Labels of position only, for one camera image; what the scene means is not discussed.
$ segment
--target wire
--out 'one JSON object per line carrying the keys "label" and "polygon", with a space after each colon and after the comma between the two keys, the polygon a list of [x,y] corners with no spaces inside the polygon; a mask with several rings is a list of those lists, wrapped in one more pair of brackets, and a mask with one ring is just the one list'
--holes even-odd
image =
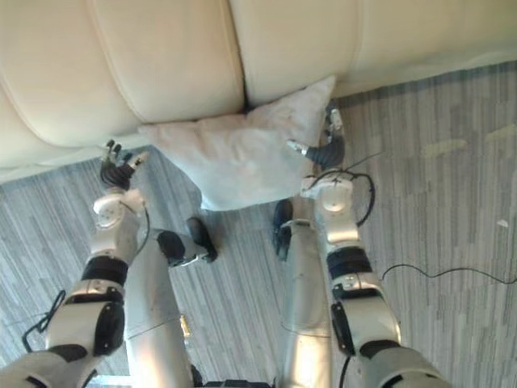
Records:
{"label": "wire", "polygon": [[367,160],[371,159],[371,158],[374,158],[376,156],[379,156],[380,154],[382,154],[384,151],[381,151],[381,152],[377,152],[376,154],[371,154],[371,155],[368,155],[366,158],[362,158],[361,160],[359,160],[358,162],[355,162],[354,164],[352,164],[351,166],[347,167],[347,169],[345,171],[348,171],[350,170],[351,168],[354,168],[354,167],[357,167],[359,164],[362,164],[364,162],[366,162]]}
{"label": "wire", "polygon": [[517,283],[517,278],[515,278],[514,280],[503,280],[503,279],[499,279],[498,277],[495,277],[494,275],[490,275],[488,272],[480,271],[479,269],[469,268],[469,267],[451,268],[451,269],[448,269],[447,271],[438,272],[435,275],[429,275],[427,272],[425,272],[422,269],[414,266],[413,264],[395,264],[395,265],[392,265],[391,267],[389,267],[387,270],[385,270],[383,272],[382,277],[380,279],[384,280],[386,278],[386,275],[389,272],[391,272],[392,270],[394,270],[396,268],[402,268],[402,267],[413,268],[415,271],[420,272],[422,275],[424,275],[425,277],[427,277],[429,279],[435,279],[436,277],[440,277],[440,276],[446,275],[446,274],[451,273],[451,272],[470,271],[470,272],[479,273],[479,274],[481,274],[483,276],[487,276],[490,279],[495,280],[498,283],[501,283],[503,285],[514,285],[515,283]]}
{"label": "wire", "polygon": [[140,254],[140,252],[142,252],[142,249],[144,249],[145,244],[147,243],[147,240],[149,240],[149,235],[151,232],[151,221],[149,219],[149,211],[147,210],[147,207],[145,205],[144,205],[144,210],[145,210],[145,220],[147,221],[147,229],[145,231],[144,240],[142,241],[142,244],[138,248],[137,253],[135,254],[135,257],[137,257]]}
{"label": "wire", "polygon": [[53,318],[54,314],[56,313],[57,309],[61,305],[61,303],[65,300],[66,292],[64,289],[62,289],[54,298],[54,302],[52,303],[52,307],[50,307],[50,310],[45,313],[44,317],[40,319],[34,326],[29,327],[23,334],[22,334],[22,343],[23,347],[27,351],[27,353],[32,353],[32,347],[29,344],[28,336],[33,331],[38,331],[38,333],[43,333],[45,330],[47,330],[48,324],[50,323],[50,320]]}
{"label": "wire", "polygon": [[341,376],[339,377],[339,385],[338,387],[339,388],[343,388],[345,385],[345,376],[347,375],[347,369],[348,369],[348,364],[350,364],[350,359],[351,357],[347,357],[347,359],[345,360],[344,364],[343,364],[343,369],[341,369]]}
{"label": "wire", "polygon": [[366,178],[368,180],[368,184],[370,185],[370,201],[368,203],[368,208],[366,209],[366,213],[364,216],[356,222],[357,227],[361,227],[366,220],[370,217],[370,214],[372,214],[373,207],[375,206],[375,199],[376,199],[376,190],[375,190],[375,184],[373,183],[373,179],[370,175],[364,174],[364,173],[355,173],[351,172],[348,169],[344,171],[345,173],[349,174],[352,178],[351,180],[357,179],[357,178]]}

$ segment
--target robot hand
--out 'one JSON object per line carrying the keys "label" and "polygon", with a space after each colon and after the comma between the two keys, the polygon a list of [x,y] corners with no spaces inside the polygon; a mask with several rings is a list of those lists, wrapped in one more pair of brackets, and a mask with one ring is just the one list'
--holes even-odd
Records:
{"label": "robot hand", "polygon": [[117,166],[122,146],[110,140],[106,147],[107,152],[102,159],[100,168],[100,179],[108,189],[120,188],[122,190],[129,190],[133,173],[149,157],[149,152],[142,152],[135,157],[131,153],[127,153],[122,158],[122,164]]}

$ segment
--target cushion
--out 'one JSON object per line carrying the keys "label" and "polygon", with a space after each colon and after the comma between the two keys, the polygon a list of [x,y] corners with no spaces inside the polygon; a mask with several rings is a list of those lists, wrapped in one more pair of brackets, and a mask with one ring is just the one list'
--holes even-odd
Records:
{"label": "cushion", "polygon": [[232,210],[297,194],[311,162],[288,148],[318,144],[335,76],[247,115],[143,125],[164,155],[201,190],[201,207]]}

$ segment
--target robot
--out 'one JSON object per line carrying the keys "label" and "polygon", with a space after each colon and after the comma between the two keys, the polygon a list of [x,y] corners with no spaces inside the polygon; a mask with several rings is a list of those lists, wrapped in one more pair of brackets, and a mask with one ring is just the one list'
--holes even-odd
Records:
{"label": "robot", "polygon": [[[339,349],[360,361],[367,388],[449,387],[419,352],[401,345],[398,321],[359,236],[358,224],[366,217],[359,222],[353,218],[352,180],[361,175],[338,167],[344,144],[337,134],[343,125],[336,107],[330,107],[328,118],[327,145],[288,142],[322,173],[302,182],[301,195],[314,202],[314,221],[293,220],[287,200],[275,211],[274,243],[287,265],[288,300],[274,387],[330,388],[333,332]],[[197,259],[211,262],[217,252],[198,219],[187,223],[190,238],[150,227],[141,192],[130,189],[147,153],[117,165],[119,153],[120,146],[110,141],[101,167],[107,195],[94,204],[97,232],[81,280],[53,311],[45,350],[2,369],[0,386],[84,386],[125,337],[135,386],[271,387],[234,380],[203,385],[187,357],[168,268]],[[146,237],[139,247],[144,219]]]}

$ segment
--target sofa cushion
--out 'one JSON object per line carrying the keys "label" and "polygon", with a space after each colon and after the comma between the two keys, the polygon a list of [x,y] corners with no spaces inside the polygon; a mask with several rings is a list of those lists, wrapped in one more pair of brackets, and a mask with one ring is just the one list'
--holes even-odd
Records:
{"label": "sofa cushion", "polygon": [[244,104],[226,0],[0,0],[0,19],[2,171]]}
{"label": "sofa cushion", "polygon": [[336,95],[517,59],[515,0],[230,0],[253,105],[328,74]]}

